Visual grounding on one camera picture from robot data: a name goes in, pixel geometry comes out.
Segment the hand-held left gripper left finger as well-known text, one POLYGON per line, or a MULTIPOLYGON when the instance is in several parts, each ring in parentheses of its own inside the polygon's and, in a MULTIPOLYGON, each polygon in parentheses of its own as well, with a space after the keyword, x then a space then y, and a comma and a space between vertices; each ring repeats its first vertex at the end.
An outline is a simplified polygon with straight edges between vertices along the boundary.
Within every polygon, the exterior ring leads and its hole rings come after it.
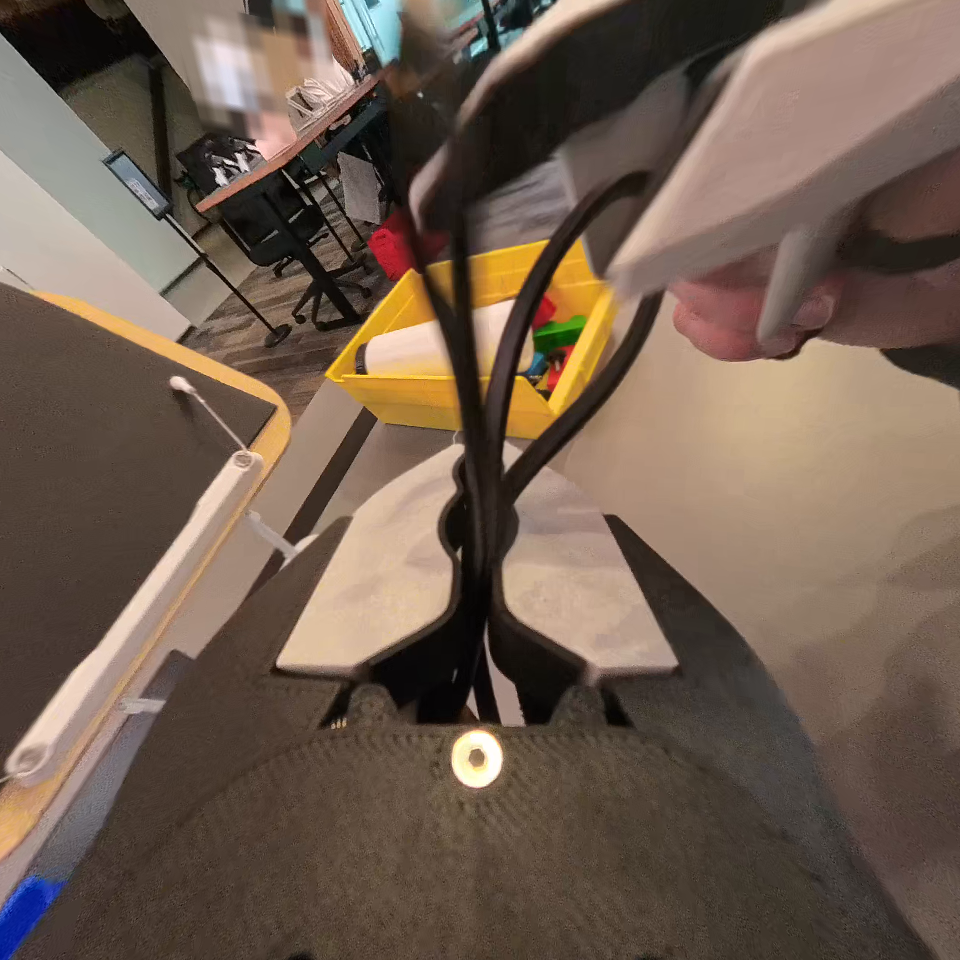
POLYGON ((278 655, 326 679, 452 679, 464 533, 463 446, 447 446, 359 507, 278 655))

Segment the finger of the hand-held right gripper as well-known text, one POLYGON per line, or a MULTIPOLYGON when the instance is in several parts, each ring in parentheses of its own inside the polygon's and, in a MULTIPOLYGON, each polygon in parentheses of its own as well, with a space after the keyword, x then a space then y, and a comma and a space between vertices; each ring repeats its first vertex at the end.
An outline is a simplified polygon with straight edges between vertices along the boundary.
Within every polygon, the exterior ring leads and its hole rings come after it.
POLYGON ((493 57, 456 109, 450 134, 414 176, 414 222, 451 226, 455 210, 634 102, 661 26, 661 2, 558 2, 493 57))
POLYGON ((959 3, 825 2, 745 48, 607 269, 665 289, 958 149, 959 3))

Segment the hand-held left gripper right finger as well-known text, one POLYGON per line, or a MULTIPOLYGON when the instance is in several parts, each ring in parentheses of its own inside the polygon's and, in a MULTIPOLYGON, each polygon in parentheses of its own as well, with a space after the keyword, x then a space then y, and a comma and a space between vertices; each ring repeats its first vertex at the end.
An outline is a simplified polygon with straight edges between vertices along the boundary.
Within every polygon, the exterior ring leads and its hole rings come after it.
POLYGON ((602 514, 547 467, 517 498, 492 654, 520 684, 606 684, 679 663, 602 514))

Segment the yellow bin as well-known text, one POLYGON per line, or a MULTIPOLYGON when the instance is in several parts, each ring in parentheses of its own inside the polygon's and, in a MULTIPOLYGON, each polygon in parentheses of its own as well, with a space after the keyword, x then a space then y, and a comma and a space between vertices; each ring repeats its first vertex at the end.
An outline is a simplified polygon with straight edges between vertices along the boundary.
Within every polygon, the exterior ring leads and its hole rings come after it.
MULTIPOLYGON (((546 241, 505 247, 469 258, 475 306, 514 299, 531 272, 546 241)), ((549 398, 522 376, 515 379, 507 436, 534 440, 578 400, 599 369, 619 305, 614 292, 596 276, 582 240, 577 240, 558 265, 547 290, 558 317, 584 316, 586 323, 549 398)), ((371 311, 326 377, 356 402, 389 425, 456 430, 461 427, 459 400, 451 376, 374 375, 355 372, 358 349, 376 335, 417 327, 433 321, 423 276, 407 270, 371 311)))

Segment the large blue bin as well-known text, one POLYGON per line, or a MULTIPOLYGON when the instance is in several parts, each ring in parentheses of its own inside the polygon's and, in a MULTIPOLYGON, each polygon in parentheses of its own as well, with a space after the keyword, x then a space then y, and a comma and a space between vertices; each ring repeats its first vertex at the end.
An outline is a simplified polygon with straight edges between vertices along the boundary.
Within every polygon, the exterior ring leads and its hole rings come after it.
POLYGON ((38 875, 26 877, 1 910, 1 959, 11 959, 66 885, 38 875))

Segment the red bin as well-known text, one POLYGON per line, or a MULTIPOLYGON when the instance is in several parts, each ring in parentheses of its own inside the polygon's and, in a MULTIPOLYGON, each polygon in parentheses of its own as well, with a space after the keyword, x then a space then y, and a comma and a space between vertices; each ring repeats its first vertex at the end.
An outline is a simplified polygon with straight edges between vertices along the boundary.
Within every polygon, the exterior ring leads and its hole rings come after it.
MULTIPOLYGON (((421 235, 422 262, 437 262, 449 247, 450 234, 427 231, 421 235)), ((384 222, 370 235, 367 246, 386 278, 399 282, 404 275, 417 268, 417 261, 404 227, 404 212, 394 207, 384 222)))

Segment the green block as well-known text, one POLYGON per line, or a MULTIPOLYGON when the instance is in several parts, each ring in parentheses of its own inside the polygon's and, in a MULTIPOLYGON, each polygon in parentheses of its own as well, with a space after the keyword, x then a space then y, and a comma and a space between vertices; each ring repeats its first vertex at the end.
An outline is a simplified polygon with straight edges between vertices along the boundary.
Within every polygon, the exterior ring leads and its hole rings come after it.
POLYGON ((533 332, 534 351, 546 356, 575 346, 587 323, 588 317, 584 315, 546 322, 533 332))

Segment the white roll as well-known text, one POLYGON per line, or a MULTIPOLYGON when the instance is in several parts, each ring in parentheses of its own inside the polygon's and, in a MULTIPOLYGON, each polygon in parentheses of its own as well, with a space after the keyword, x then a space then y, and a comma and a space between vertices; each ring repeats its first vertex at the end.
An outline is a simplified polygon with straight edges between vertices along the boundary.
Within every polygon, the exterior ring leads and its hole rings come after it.
MULTIPOLYGON (((508 299, 473 311, 478 374, 488 378, 516 301, 508 299)), ((354 373, 375 377, 452 377, 453 369, 438 320, 374 336, 361 344, 354 373)))

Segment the black office chair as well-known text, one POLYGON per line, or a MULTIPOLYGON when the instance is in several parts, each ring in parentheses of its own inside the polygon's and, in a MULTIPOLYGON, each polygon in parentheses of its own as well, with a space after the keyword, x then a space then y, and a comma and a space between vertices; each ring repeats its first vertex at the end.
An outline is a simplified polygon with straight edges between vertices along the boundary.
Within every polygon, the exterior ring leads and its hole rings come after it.
POLYGON ((358 238, 358 256, 341 240, 309 188, 310 178, 324 188, 323 151, 311 141, 280 166, 271 166, 254 142, 228 134, 205 134, 176 155, 183 169, 177 179, 186 191, 198 191, 194 204, 199 216, 212 213, 225 233, 258 268, 281 275, 284 261, 297 262, 310 284, 292 310, 294 320, 309 321, 316 330, 355 326, 366 319, 370 306, 358 313, 344 291, 354 289, 365 299, 370 289, 347 278, 372 268, 358 238))

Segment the black board with wooden rim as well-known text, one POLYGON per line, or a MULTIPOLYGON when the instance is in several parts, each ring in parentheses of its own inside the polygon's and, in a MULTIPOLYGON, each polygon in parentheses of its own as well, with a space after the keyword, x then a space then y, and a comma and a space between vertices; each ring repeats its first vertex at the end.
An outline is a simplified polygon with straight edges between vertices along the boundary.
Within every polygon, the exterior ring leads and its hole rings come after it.
POLYGON ((2 285, 2 888, 289 444, 256 379, 2 285))

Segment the small dark sign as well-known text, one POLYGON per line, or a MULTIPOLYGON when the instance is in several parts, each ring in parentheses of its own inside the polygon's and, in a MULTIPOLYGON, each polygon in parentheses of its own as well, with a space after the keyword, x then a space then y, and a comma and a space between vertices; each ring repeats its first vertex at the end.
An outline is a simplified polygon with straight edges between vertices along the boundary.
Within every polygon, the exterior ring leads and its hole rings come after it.
POLYGON ((162 221, 173 212, 173 203, 125 150, 114 150, 102 160, 103 166, 126 187, 154 220, 162 221))

